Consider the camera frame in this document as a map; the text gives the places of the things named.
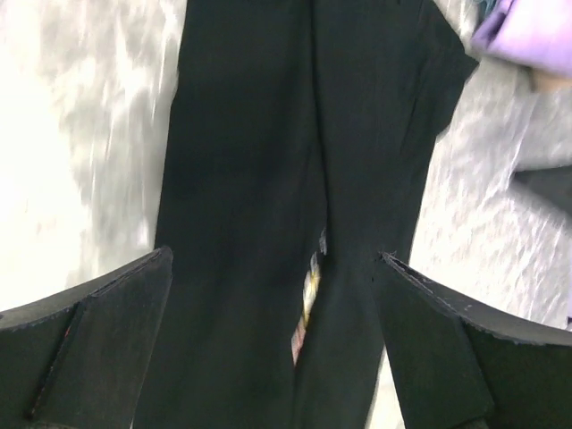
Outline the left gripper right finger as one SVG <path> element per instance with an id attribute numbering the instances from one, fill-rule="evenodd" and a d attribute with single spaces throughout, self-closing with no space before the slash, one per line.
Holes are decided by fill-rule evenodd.
<path id="1" fill-rule="evenodd" d="M 569 428 L 571 334 L 510 315 L 383 253 L 374 276 L 407 428 Z"/>

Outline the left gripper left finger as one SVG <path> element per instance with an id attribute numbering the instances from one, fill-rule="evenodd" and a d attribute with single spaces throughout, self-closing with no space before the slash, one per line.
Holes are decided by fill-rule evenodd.
<path id="1" fill-rule="evenodd" d="M 3 428 L 128 428 L 172 280 L 156 249 L 1 314 Z"/>

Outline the black floral t shirt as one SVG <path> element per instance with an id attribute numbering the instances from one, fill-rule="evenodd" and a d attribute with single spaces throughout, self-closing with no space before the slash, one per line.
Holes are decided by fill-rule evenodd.
<path id="1" fill-rule="evenodd" d="M 190 1 L 137 428 L 362 428 L 383 252 L 408 259 L 475 69 L 432 1 Z"/>

